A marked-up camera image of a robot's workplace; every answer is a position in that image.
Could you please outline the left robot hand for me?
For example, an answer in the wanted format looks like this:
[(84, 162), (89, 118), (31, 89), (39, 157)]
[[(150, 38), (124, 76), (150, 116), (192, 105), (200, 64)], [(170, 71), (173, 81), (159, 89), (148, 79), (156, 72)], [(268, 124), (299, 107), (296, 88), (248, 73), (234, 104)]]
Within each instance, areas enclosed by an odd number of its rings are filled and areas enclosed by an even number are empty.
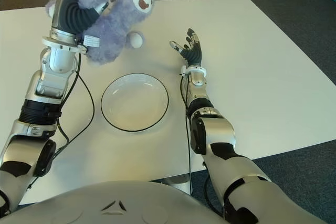
[(45, 8), (53, 30), (77, 35), (91, 27), (110, 0), (50, 0)]

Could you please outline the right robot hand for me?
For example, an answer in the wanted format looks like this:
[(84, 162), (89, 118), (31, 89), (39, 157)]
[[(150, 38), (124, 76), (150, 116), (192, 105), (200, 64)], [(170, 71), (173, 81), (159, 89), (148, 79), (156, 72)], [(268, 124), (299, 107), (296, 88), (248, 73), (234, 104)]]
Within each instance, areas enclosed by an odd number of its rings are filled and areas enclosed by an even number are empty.
[(198, 35), (193, 29), (189, 28), (185, 39), (188, 42), (188, 45), (185, 44), (183, 47), (172, 40), (169, 44), (186, 60), (188, 66), (201, 66), (202, 49)]

